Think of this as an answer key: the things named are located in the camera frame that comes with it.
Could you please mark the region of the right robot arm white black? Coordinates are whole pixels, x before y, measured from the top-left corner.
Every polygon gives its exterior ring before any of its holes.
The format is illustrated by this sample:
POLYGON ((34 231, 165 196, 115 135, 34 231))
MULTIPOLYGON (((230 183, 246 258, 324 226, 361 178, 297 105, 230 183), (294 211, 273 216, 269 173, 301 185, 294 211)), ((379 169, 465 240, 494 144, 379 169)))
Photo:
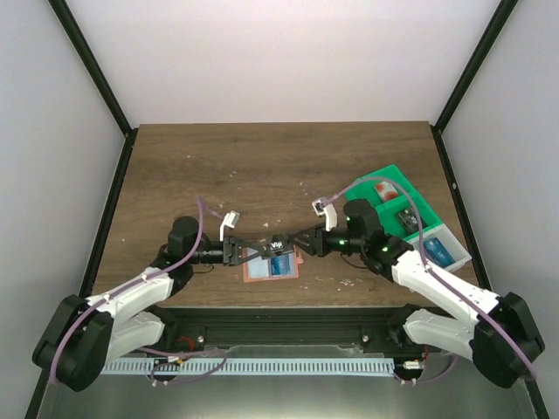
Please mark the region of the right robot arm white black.
POLYGON ((290 238, 311 256, 357 254, 369 271, 423 295, 445 311, 437 315, 409 309, 397 330, 410 342, 470 360, 501 388, 510 388, 520 378, 536 377, 533 363, 545 344, 522 297, 513 292, 500 296, 429 262, 411 244, 387 233, 364 199, 346 203, 343 211, 346 227, 324 222, 290 238))

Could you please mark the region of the red white card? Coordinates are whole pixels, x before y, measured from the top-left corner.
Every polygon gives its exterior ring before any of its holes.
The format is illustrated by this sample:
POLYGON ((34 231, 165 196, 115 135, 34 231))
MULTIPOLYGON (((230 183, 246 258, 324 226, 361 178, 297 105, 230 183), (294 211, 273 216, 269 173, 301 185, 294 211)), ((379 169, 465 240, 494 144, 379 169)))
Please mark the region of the red white card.
POLYGON ((396 187, 393 186, 390 182, 378 182, 374 185, 374 189, 383 203, 399 197, 399 193, 396 187))

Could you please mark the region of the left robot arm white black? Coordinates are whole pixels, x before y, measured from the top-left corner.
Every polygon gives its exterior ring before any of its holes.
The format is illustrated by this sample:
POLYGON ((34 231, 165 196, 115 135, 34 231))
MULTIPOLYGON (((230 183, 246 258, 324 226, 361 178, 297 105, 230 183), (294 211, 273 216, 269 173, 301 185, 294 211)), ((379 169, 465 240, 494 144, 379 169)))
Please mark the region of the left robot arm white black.
POLYGON ((155 304, 186 286, 194 264, 235 266, 256 257, 276 257, 292 248, 281 235, 259 244, 234 237, 211 242, 196 218, 179 217, 156 259, 138 276, 102 294, 64 298, 31 360, 51 381, 79 392, 97 379, 106 364, 161 339, 168 322, 157 314, 155 304))

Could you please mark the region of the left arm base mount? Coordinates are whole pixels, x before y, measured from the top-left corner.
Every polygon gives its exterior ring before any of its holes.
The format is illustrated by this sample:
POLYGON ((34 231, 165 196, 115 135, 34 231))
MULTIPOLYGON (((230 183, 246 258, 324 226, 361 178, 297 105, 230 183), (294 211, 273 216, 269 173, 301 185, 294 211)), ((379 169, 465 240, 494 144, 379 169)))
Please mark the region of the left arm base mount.
POLYGON ((200 352, 204 350, 207 328, 201 325, 177 324, 166 326, 159 340, 151 345, 143 345, 140 351, 148 349, 165 353, 200 352))

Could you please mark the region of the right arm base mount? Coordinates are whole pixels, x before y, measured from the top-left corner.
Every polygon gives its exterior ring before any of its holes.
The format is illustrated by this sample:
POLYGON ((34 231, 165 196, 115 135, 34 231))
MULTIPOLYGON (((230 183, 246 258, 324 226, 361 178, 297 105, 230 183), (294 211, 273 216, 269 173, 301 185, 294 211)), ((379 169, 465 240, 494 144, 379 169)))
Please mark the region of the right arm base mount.
POLYGON ((404 323, 420 306, 375 308, 371 320, 360 327, 360 345, 365 353, 385 357, 420 356, 425 345, 414 343, 404 331, 404 323))

